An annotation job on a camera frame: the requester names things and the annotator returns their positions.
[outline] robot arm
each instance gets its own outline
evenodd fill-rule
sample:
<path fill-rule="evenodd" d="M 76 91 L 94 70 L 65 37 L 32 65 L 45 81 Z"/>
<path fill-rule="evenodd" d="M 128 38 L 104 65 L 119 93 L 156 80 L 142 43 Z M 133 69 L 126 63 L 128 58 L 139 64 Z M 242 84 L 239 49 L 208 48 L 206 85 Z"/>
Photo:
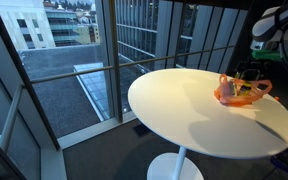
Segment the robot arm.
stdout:
<path fill-rule="evenodd" d="M 253 38 L 257 42 L 279 41 L 282 29 L 288 28 L 288 4 L 266 10 L 263 17 L 253 26 Z M 285 32 L 288 40 L 288 29 Z"/>

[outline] gray floor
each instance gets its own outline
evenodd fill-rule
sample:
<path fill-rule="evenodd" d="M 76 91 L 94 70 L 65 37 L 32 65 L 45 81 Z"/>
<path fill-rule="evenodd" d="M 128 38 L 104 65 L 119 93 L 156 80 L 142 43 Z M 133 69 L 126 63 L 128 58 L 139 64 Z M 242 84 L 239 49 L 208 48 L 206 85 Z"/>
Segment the gray floor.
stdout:
<path fill-rule="evenodd" d="M 272 64 L 272 96 L 288 109 L 288 75 L 283 67 Z M 178 146 L 149 133 L 141 138 L 133 127 L 140 124 L 134 120 L 97 137 L 64 150 L 68 179 L 141 180 L 151 161 L 164 152 L 178 152 Z M 187 156 L 200 169 L 205 179 L 257 180 L 262 179 L 274 166 L 269 157 L 257 160 L 229 160 L 210 157 L 188 151 Z M 283 180 L 288 175 L 276 170 L 267 179 Z"/>

